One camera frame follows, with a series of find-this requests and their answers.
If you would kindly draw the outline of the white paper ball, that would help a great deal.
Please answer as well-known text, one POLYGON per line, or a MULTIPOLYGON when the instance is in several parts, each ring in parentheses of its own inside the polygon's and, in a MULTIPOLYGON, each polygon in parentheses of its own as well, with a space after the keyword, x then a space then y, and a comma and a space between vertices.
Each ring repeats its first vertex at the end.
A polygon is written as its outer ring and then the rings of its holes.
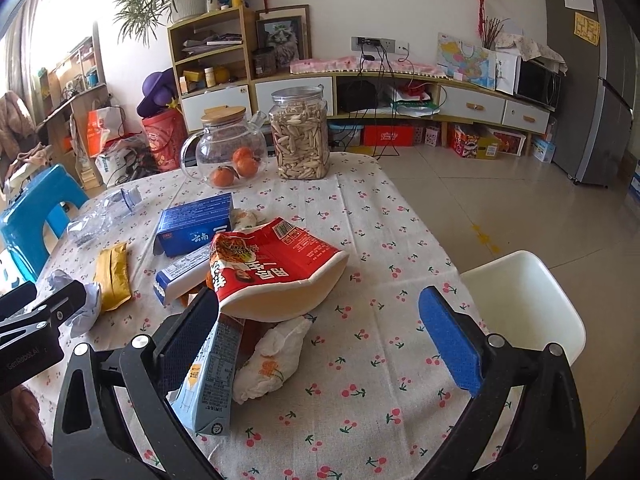
POLYGON ((37 285, 38 302, 47 301, 52 322, 72 338, 88 333, 101 311, 101 287, 84 284, 55 270, 37 285))

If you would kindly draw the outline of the light blue milk carton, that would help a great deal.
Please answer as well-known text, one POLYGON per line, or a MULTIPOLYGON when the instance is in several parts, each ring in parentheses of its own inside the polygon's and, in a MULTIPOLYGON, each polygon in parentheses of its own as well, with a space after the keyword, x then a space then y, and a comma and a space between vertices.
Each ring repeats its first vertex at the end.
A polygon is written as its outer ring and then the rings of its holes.
POLYGON ((210 436, 228 434, 243 328, 242 322, 221 313, 171 399, 170 406, 186 429, 210 436))

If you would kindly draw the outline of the yellow snack wrapper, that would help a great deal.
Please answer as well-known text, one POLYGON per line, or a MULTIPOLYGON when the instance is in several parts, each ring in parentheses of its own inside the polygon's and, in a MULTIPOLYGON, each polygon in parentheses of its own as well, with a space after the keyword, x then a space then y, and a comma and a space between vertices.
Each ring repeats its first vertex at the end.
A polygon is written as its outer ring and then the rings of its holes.
POLYGON ((112 245, 99 253, 93 281, 100 286, 102 313, 117 310, 131 299, 125 242, 112 245))

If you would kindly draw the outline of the crushed clear plastic bottle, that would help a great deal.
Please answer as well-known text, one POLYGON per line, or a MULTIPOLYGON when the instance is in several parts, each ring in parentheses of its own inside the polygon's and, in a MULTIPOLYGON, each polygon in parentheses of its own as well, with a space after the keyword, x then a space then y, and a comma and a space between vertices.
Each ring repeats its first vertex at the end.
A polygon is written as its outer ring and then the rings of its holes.
POLYGON ((99 197, 88 212, 67 225, 66 231, 77 247, 84 246, 132 216, 141 203, 142 196, 137 186, 130 190, 119 188, 99 197))

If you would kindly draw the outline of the white blue small box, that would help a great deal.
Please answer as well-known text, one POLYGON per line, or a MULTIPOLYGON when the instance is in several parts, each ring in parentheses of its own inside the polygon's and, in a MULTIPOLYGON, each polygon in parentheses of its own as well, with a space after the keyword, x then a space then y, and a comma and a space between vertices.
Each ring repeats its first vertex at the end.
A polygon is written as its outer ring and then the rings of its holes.
POLYGON ((209 269, 209 254, 209 246, 204 245, 155 274, 153 290, 160 304, 168 306, 205 281, 209 269))

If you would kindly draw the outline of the white tissue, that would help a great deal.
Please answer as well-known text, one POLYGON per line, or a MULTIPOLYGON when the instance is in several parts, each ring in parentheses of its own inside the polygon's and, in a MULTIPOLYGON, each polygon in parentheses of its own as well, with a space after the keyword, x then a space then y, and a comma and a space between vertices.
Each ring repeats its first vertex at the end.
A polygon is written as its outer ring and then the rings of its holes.
POLYGON ((291 318, 267 330, 250 358, 236 371, 232 399, 241 405, 280 389, 298 369, 312 321, 291 318))

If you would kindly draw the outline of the dark blue cardboard box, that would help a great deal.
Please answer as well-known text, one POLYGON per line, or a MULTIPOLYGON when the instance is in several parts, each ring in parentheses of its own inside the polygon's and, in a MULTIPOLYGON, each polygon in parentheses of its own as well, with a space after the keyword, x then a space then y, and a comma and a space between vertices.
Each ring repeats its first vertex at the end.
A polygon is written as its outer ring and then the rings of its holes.
POLYGON ((231 193, 203 198, 162 211, 155 230, 154 255, 174 258, 210 244, 232 230, 231 193))

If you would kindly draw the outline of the red instant noodle bowl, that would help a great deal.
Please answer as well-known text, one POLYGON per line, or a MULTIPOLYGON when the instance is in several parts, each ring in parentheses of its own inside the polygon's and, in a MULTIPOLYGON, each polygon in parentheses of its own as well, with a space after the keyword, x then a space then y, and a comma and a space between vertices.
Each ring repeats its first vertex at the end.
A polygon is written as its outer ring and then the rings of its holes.
POLYGON ((214 237, 210 284, 223 314, 279 323, 320 306, 347 263, 344 250, 275 218, 251 231, 214 237))

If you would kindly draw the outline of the white plastic trash bin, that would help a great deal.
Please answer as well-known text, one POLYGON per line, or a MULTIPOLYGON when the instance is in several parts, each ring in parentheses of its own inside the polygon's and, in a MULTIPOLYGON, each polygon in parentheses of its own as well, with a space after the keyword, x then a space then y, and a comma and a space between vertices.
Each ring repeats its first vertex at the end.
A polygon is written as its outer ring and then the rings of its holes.
POLYGON ((480 317, 514 347, 559 344, 570 364, 586 345, 582 318, 541 258, 526 250, 460 275, 480 317))

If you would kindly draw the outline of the blue plastic stool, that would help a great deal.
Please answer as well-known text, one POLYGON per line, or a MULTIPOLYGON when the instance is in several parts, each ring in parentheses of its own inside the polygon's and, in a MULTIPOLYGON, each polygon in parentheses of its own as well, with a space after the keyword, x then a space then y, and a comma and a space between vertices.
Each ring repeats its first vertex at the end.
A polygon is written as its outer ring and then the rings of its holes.
POLYGON ((60 238, 70 222, 62 204, 80 209, 88 199, 66 169, 55 165, 40 172, 2 212, 2 240, 25 281, 35 283, 50 256, 43 240, 44 225, 60 238))

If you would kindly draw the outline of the orange shopping bag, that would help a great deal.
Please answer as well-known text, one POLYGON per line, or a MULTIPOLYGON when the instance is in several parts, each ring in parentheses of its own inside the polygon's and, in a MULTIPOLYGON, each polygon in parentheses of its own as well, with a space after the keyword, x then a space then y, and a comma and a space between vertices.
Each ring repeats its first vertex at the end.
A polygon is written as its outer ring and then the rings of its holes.
POLYGON ((120 106, 88 111, 87 152, 90 157, 98 156, 107 146, 124 135, 124 118, 124 111, 120 106))

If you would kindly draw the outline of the small crumpled printed tissue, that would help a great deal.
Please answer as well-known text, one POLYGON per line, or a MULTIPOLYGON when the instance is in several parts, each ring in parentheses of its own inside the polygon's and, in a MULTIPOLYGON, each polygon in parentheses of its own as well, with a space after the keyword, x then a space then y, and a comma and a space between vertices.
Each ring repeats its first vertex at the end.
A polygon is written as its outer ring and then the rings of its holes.
POLYGON ((256 209, 234 208, 231 213, 231 227, 235 232, 251 231, 267 222, 268 219, 256 209))

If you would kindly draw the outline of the tangerine in jar left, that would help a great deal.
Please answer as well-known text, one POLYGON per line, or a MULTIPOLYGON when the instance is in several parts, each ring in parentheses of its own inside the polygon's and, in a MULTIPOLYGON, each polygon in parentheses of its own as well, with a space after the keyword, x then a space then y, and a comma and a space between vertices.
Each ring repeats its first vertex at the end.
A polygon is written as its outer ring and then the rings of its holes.
POLYGON ((230 188, 235 180, 236 173, 230 166, 218 166, 209 175, 209 182, 214 188, 230 188))

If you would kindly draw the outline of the tangerine in jar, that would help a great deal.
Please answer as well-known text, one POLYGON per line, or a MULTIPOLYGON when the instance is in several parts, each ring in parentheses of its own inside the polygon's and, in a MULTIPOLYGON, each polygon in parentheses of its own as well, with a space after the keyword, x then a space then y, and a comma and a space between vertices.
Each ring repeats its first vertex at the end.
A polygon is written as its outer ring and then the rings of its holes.
POLYGON ((232 160, 236 164, 239 160, 247 157, 253 157, 253 151, 248 146, 242 146, 233 152, 232 160))
POLYGON ((235 180, 236 173, 230 166, 218 166, 209 175, 209 182, 214 188, 230 188, 235 180))
POLYGON ((235 162, 235 169, 244 179, 255 177, 259 170, 259 162, 253 157, 246 156, 235 162))

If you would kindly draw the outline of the background wooden bookshelf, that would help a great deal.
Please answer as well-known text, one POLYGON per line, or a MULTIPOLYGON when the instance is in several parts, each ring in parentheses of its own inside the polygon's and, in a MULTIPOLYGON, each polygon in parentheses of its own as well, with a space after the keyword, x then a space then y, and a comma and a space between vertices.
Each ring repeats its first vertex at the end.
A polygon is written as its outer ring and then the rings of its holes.
POLYGON ((88 120, 92 110, 111 103, 111 95, 97 24, 47 73, 47 84, 42 89, 46 117, 41 127, 51 147, 51 162, 62 165, 82 188, 98 188, 103 180, 89 155, 88 120))

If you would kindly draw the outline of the glass jar with bamboo lid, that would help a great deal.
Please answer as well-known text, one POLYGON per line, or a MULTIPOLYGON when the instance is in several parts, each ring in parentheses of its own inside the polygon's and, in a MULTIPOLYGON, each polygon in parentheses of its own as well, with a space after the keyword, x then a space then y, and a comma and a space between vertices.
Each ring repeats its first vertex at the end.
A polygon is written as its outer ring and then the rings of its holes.
POLYGON ((242 178, 235 169, 232 155, 237 148, 248 146, 253 151, 253 158, 259 162, 259 170, 255 177, 266 168, 267 143, 262 134, 266 118, 266 114, 257 112, 247 119, 246 108, 242 106, 224 105, 208 108, 201 117, 202 130, 191 134, 182 144, 182 172, 187 178, 214 188, 209 182, 209 175, 218 166, 230 166, 236 173, 236 180, 230 188, 247 184, 254 177, 242 178))

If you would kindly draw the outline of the tangerine in jar right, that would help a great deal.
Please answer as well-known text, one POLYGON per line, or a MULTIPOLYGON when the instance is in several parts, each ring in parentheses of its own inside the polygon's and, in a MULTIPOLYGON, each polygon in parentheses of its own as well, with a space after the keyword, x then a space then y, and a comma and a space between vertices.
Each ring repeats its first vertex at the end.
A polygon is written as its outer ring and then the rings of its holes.
POLYGON ((255 177, 259 170, 259 162, 253 157, 246 156, 235 162, 235 169, 244 179, 255 177))

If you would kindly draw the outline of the tangerine in jar top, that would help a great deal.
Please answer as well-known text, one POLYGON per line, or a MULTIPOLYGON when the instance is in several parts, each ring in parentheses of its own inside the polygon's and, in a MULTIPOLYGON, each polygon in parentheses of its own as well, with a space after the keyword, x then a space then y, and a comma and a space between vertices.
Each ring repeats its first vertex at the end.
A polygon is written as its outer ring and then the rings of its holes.
POLYGON ((236 164, 239 160, 247 157, 253 157, 253 151, 248 146, 242 146, 233 152, 232 160, 236 164))

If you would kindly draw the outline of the purple hat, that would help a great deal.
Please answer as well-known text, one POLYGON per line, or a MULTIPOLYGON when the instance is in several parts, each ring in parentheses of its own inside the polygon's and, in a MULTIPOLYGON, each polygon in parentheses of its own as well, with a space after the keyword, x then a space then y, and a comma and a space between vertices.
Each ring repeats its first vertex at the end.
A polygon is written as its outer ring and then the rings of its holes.
POLYGON ((150 73, 142 84, 143 99, 137 106, 137 114, 150 118, 163 113, 173 98, 177 96, 172 69, 150 73))

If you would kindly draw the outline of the red snack carton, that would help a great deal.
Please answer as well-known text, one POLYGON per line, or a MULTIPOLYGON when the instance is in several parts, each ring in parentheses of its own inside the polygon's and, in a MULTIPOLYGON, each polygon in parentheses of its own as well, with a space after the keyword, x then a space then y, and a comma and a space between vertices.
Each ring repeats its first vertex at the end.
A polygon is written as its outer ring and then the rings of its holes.
POLYGON ((454 151, 463 158, 477 158, 480 134, 470 125, 452 124, 451 145, 454 151))

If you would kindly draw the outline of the grey refrigerator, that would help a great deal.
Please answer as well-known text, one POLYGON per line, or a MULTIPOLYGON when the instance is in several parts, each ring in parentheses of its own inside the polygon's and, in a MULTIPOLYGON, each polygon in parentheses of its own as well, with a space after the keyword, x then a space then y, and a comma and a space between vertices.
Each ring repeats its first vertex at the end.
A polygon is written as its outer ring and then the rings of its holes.
POLYGON ((576 184, 614 180, 634 120, 634 34, 615 0, 546 0, 547 44, 567 70, 553 162, 576 184))

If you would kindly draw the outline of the long wooden tv cabinet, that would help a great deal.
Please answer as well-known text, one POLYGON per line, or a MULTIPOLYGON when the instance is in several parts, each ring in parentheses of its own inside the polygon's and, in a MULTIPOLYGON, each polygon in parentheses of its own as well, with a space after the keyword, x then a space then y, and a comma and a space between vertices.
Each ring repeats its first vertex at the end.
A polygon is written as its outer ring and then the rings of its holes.
POLYGON ((532 136, 546 133, 550 112, 515 96, 448 78, 373 72, 320 74, 280 73, 245 78, 201 88, 180 96, 186 128, 201 128, 204 110, 219 105, 242 106, 248 116, 269 112, 274 92, 288 88, 319 87, 328 104, 328 117, 363 122, 431 120, 440 125, 440 136, 452 122, 511 129, 532 136))

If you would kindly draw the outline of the wooden shelf unit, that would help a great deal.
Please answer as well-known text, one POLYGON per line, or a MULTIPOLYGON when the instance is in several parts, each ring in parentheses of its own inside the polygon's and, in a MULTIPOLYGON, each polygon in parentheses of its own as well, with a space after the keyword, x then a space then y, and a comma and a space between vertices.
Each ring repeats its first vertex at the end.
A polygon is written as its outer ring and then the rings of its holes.
POLYGON ((255 11, 238 6, 186 18, 168 27, 172 71, 180 96, 196 96, 253 78, 255 11))

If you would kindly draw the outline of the red box under cabinet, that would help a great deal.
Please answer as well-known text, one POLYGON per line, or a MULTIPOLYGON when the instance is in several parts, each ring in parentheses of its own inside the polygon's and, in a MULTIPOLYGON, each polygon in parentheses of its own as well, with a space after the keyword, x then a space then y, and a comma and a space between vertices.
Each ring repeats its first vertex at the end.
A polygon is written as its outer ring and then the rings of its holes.
POLYGON ((413 146, 416 128, 409 125, 366 125, 361 133, 364 146, 413 146))

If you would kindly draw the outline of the plastic jar of seeds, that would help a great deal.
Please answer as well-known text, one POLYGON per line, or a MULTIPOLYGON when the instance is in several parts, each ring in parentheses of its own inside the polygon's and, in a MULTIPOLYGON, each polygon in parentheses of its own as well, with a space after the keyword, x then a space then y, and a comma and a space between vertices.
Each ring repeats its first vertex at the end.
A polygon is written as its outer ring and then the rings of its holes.
POLYGON ((268 117, 279 176, 319 180, 329 172, 328 104, 322 84, 273 92, 268 117))

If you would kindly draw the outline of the black microwave oven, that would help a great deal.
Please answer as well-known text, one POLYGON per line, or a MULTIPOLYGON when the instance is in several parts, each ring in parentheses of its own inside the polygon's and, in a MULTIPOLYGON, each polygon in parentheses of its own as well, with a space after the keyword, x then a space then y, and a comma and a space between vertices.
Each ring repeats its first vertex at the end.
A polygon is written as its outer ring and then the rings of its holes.
POLYGON ((514 94, 548 110, 558 107, 563 75, 535 61, 521 61, 514 94))

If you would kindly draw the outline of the colourful map poster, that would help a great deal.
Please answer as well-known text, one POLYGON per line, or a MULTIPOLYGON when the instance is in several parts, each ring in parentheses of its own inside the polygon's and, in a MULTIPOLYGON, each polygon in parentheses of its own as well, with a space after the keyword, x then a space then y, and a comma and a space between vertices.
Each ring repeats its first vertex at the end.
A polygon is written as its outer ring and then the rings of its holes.
POLYGON ((494 51, 438 34, 436 63, 450 78, 494 90, 496 61, 494 51))

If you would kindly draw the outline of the framed cat picture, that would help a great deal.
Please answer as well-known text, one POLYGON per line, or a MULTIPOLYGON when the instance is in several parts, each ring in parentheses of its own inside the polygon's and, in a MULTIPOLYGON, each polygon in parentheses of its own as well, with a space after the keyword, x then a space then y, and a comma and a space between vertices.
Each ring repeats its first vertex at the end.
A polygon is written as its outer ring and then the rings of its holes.
POLYGON ((310 6, 279 6, 256 12, 258 47, 273 50, 278 72, 312 58, 310 6))

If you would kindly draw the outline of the pink cloth on cabinet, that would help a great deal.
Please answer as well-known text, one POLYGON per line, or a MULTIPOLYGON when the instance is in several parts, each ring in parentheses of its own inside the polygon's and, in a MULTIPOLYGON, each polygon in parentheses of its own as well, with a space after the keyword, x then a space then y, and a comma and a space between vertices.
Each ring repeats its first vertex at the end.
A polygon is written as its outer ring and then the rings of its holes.
POLYGON ((392 61, 389 58, 375 58, 373 61, 365 60, 362 56, 344 56, 344 58, 331 58, 330 60, 297 60, 290 64, 291 74, 320 74, 320 73, 389 73, 409 76, 425 76, 431 78, 446 78, 445 72, 430 64, 407 61, 392 61))

